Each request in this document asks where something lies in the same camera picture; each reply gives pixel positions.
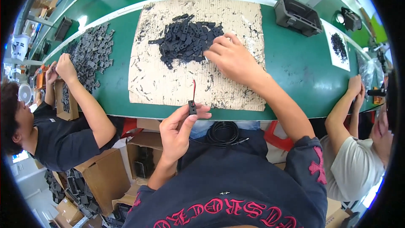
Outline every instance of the gray plastic box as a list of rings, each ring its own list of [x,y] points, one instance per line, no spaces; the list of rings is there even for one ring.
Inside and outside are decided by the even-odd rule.
[[[72,20],[63,16],[62,22],[59,24],[58,29],[55,32],[53,39],[55,41],[63,42],[63,39],[66,36],[70,26],[72,25]]]
[[[321,20],[315,9],[298,0],[278,0],[274,5],[276,23],[313,36],[322,32]]]

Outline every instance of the green workbench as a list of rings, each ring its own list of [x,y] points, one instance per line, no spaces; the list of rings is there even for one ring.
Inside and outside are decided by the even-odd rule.
[[[86,24],[88,24],[110,12],[141,1],[144,0],[78,0],[65,12],[65,15],[74,20],[87,15]],[[340,0],[323,0],[316,9],[321,18],[344,31],[344,27],[334,21],[336,11],[342,6],[344,4]],[[137,10],[109,20],[109,29],[115,30],[113,53],[110,55],[110,58],[114,59],[114,65],[106,69],[104,74],[99,72],[96,74],[101,87],[96,89],[93,95],[107,114],[161,119],[168,117],[177,107],[129,102],[128,69],[139,14],[140,10]],[[280,27],[275,23],[275,13],[271,6],[262,5],[262,16],[267,72],[297,102],[309,118],[327,116],[345,93],[349,78],[358,73],[356,49],[348,43],[350,72],[345,71],[331,64],[325,33],[308,38]],[[77,27],[75,28],[75,30],[69,30],[65,39],[77,30]],[[47,37],[53,36],[53,33],[50,31]],[[346,32],[346,34],[360,46],[365,46],[363,43],[367,45],[365,41],[369,37],[364,28],[355,33]],[[52,43],[51,51],[59,44],[60,42]],[[56,53],[46,63],[56,61],[59,55],[60,53]],[[365,102],[362,110],[372,107],[371,102]],[[212,109],[211,112],[213,120],[276,119],[268,106],[263,112],[224,109]]]

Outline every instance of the white t-shirt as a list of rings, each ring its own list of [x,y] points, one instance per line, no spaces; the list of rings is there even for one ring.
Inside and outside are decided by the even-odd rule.
[[[348,137],[336,155],[329,136],[321,140],[328,197],[350,202],[361,200],[376,185],[385,169],[371,147],[372,139]]]

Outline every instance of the white fan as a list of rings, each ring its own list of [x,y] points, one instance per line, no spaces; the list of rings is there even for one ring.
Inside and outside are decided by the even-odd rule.
[[[28,84],[21,84],[18,89],[18,98],[28,104],[31,101],[32,89]]]

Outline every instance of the plastic bag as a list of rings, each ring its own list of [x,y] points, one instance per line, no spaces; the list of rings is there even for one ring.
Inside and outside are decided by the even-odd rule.
[[[384,71],[382,70],[381,62],[377,58],[373,58],[374,68],[377,73],[377,84],[381,87],[384,83]]]
[[[364,88],[366,89],[366,95],[365,98],[366,100],[369,99],[369,96],[367,94],[367,90],[371,90],[372,82],[373,82],[373,76],[374,76],[374,68],[375,68],[375,63],[373,60],[367,60],[361,53],[356,51],[356,58],[357,58],[357,65],[358,65],[358,73],[361,76],[361,81],[364,84]]]

